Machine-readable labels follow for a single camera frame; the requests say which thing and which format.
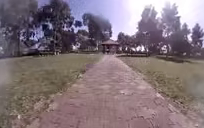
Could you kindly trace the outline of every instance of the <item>brick path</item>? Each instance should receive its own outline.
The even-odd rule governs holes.
[[[104,56],[55,106],[42,114],[38,127],[193,128],[189,119],[114,56]]]

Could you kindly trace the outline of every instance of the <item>green lawn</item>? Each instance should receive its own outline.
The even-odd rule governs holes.
[[[191,101],[204,104],[204,61],[184,63],[158,58],[120,57],[127,65],[141,72],[159,92],[188,106]]]
[[[0,60],[0,126],[8,127],[12,117],[28,116],[35,103],[65,91],[99,58],[67,54]]]

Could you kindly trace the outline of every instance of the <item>park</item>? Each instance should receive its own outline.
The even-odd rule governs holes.
[[[204,30],[176,4],[113,39],[66,1],[0,1],[0,128],[204,128]]]

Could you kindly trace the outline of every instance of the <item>gazebo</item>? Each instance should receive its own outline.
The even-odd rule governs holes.
[[[100,44],[100,49],[104,54],[115,54],[119,49],[119,43],[113,40],[107,40]]]

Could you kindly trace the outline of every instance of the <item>gazebo roof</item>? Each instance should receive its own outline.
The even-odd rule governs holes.
[[[119,43],[113,40],[107,40],[102,42],[101,45],[119,45]]]

